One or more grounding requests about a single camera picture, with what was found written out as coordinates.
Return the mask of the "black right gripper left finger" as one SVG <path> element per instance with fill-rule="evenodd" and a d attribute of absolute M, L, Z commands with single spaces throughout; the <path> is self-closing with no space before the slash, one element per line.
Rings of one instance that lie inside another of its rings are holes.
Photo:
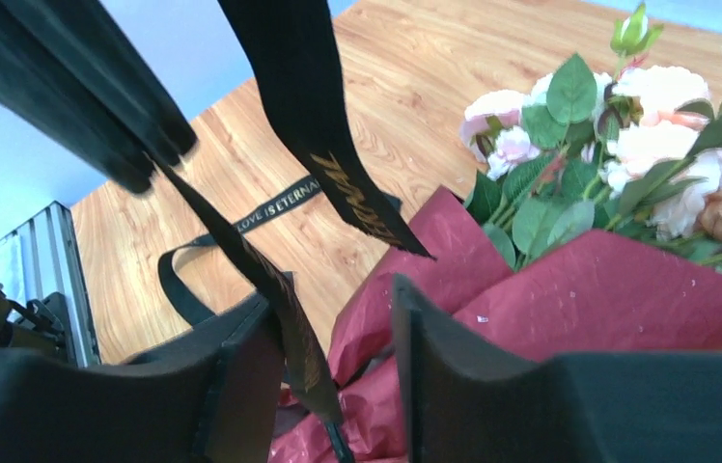
<path fill-rule="evenodd" d="M 265 462 L 283 369 L 260 296 L 124 365 L 0 349 L 0 462 Z"/>

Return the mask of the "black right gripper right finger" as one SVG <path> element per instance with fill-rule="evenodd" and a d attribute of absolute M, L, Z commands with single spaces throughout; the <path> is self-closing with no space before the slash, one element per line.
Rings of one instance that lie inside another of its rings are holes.
<path fill-rule="evenodd" d="M 412 462 L 722 462 L 722 353 L 532 362 L 394 280 L 392 331 Z"/>

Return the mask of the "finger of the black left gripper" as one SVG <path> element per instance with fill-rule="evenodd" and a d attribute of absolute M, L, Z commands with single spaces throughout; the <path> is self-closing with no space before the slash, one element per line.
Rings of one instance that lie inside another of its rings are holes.
<path fill-rule="evenodd" d="M 134 194 L 197 143 L 98 1 L 0 1 L 0 104 Z"/>

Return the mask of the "dark red wrapping paper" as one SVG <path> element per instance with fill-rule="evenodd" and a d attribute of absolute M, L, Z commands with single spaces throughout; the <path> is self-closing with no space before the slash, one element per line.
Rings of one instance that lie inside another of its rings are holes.
<path fill-rule="evenodd" d="M 328 364 L 358 462 L 406 455 L 389 353 L 393 278 L 407 275 L 487 340 L 540 360 L 571 350 L 722 349 L 722 274 L 607 231 L 587 231 L 513 271 L 446 188 L 410 221 L 431 252 L 385 253 L 338 314 Z"/>

